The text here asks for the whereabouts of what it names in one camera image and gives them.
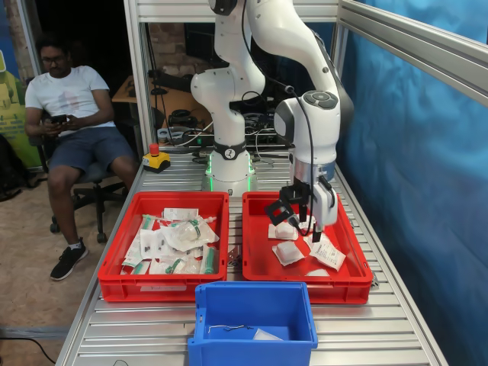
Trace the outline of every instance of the glasses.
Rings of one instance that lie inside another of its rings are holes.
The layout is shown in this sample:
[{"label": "glasses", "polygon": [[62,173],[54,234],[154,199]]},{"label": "glasses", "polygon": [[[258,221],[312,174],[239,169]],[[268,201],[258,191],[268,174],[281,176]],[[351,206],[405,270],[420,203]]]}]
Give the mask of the glasses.
[{"label": "glasses", "polygon": [[50,59],[49,57],[42,58],[43,63],[45,63],[46,65],[50,65],[51,63],[59,65],[63,60],[63,56],[53,57],[52,59]]}]

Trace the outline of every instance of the chair wheel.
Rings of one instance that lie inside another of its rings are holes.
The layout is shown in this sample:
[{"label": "chair wheel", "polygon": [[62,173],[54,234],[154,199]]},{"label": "chair wheel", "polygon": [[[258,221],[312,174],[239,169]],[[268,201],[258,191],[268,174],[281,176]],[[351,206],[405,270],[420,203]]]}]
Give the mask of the chair wheel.
[{"label": "chair wheel", "polygon": [[100,244],[107,242],[107,236],[105,235],[105,233],[99,233],[97,235],[97,242],[99,242]]},{"label": "chair wheel", "polygon": [[53,234],[59,233],[59,231],[61,231],[61,229],[59,228],[59,225],[57,223],[51,223],[51,226],[49,226],[49,230]]}]

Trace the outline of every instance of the blue plastic bin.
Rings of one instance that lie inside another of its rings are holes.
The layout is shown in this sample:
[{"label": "blue plastic bin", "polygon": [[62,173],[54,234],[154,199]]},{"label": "blue plastic bin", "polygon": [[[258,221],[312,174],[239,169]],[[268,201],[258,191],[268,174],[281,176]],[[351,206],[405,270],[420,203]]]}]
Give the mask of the blue plastic bin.
[{"label": "blue plastic bin", "polygon": [[[308,366],[317,348],[307,285],[214,282],[198,286],[190,366]],[[225,327],[245,326],[230,330]],[[257,330],[282,341],[257,341]]]}]

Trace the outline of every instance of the aluminum table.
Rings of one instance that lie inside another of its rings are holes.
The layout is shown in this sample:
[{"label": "aluminum table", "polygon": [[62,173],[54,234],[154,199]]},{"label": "aluminum table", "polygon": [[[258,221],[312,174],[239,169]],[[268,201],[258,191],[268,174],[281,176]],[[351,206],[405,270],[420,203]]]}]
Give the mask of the aluminum table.
[{"label": "aluminum table", "polygon": [[[288,159],[279,154],[273,158],[273,165],[256,164],[260,191],[277,191],[289,180]],[[194,304],[107,303],[101,296],[97,273],[135,193],[201,190],[205,165],[192,162],[192,158],[190,154],[172,155],[171,168],[160,175],[139,171],[56,366],[188,365],[187,339],[194,331]],[[310,364],[447,365],[339,168],[332,186],[342,200],[378,286],[371,288],[365,305],[312,305],[319,347],[313,350]],[[230,199],[229,232],[229,250],[240,251],[240,197]],[[240,268],[228,267],[227,279],[242,279]]]}]

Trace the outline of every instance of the backpack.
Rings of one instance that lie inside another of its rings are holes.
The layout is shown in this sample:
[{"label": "backpack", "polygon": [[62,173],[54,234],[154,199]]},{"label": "backpack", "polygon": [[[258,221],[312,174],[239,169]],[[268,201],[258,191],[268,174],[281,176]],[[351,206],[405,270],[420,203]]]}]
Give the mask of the backpack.
[{"label": "backpack", "polygon": [[0,134],[0,202],[12,199],[22,192],[20,187],[35,188],[40,180],[32,185],[30,179],[35,174],[30,173],[8,143],[7,139]]}]

